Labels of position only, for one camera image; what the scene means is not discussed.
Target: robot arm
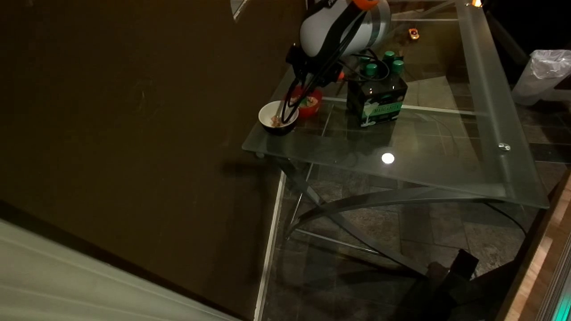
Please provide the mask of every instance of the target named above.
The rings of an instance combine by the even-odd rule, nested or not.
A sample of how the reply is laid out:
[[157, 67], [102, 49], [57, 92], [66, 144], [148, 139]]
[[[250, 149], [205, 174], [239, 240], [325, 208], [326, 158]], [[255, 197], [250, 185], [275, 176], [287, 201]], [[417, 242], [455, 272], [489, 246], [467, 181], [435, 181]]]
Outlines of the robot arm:
[[[296, 74], [285, 94], [287, 105], [296, 108], [316, 87], [333, 82], [342, 69], [339, 58], [375, 46], [387, 32], [389, 19], [385, 0], [321, 0], [303, 19], [300, 44], [292, 44], [285, 58]], [[296, 85], [303, 92], [291, 103]]]

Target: glass tabletop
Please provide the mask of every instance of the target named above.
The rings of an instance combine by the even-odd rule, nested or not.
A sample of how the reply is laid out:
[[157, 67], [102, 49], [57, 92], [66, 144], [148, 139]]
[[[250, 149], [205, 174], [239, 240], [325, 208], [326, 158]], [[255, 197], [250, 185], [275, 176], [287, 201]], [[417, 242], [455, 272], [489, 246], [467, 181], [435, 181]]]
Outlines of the glass tabletop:
[[391, 1], [376, 51], [405, 58], [408, 85], [394, 121], [358, 128], [344, 94], [285, 135], [253, 124], [242, 148], [532, 206], [548, 199], [524, 140], [485, 14], [466, 0]]

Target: green bottle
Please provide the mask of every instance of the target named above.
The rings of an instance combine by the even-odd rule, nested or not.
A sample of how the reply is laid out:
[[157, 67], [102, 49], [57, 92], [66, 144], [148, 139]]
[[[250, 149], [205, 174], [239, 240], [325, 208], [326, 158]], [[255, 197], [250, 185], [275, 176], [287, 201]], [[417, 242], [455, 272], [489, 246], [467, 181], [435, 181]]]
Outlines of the green bottle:
[[376, 67], [378, 67], [376, 62], [367, 62], [362, 67], [362, 74], [367, 78], [373, 78], [376, 74]]
[[394, 60], [396, 53], [392, 49], [385, 49], [382, 60], [387, 64], [387, 67], [392, 65], [392, 60]]
[[394, 58], [391, 71], [401, 76], [405, 73], [405, 62], [401, 58]]

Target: bowl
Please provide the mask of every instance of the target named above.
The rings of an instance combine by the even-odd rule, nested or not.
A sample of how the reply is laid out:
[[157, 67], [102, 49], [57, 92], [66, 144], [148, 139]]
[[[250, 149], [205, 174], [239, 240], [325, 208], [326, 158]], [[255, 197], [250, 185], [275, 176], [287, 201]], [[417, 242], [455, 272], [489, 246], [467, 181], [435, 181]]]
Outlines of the bowl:
[[260, 121], [260, 124], [269, 131], [269, 133], [287, 133], [289, 130], [292, 130], [292, 126], [296, 124], [296, 119], [300, 115], [300, 110], [296, 108], [294, 114], [289, 117], [287, 123], [280, 123], [280, 126], [273, 124], [273, 117], [276, 115], [278, 108], [280, 108], [282, 99], [275, 99], [266, 103], [259, 112], [257, 112], [257, 119]]

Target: white object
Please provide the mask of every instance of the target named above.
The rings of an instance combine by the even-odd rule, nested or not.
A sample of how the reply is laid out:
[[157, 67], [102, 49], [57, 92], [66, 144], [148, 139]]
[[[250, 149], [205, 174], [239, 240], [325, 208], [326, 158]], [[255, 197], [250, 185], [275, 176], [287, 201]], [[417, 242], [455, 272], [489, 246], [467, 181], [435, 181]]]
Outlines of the white object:
[[[316, 57], [325, 42], [326, 32], [351, 0], [337, 0], [330, 8], [325, 7], [309, 16], [301, 23], [300, 42], [309, 57]], [[391, 21], [391, 8], [387, 0], [378, 0], [376, 8], [369, 10], [351, 42], [342, 55], [360, 51], [375, 46], [387, 32]]]
[[524, 65], [515, 87], [514, 101], [537, 103], [548, 89], [553, 89], [571, 73], [571, 49], [535, 49]]
[[[282, 103], [282, 99], [275, 99], [275, 101], [266, 103], [266, 105], [257, 112], [257, 119], [259, 119], [264, 126], [275, 128], [275, 126], [273, 126], [273, 117], [275, 117], [275, 115], [280, 117], [280, 114], [278, 114], [280, 103]], [[280, 123], [280, 128], [292, 124], [292, 123], [298, 119], [298, 115], [300, 115], [300, 108], [294, 110], [294, 114], [289, 117], [287, 123]]]
[[235, 321], [2, 219], [0, 262], [0, 319]]
[[392, 164], [394, 162], [394, 153], [382, 153], [380, 155], [380, 160], [382, 160], [382, 164], [385, 164], [385, 165], [389, 165], [389, 164]]

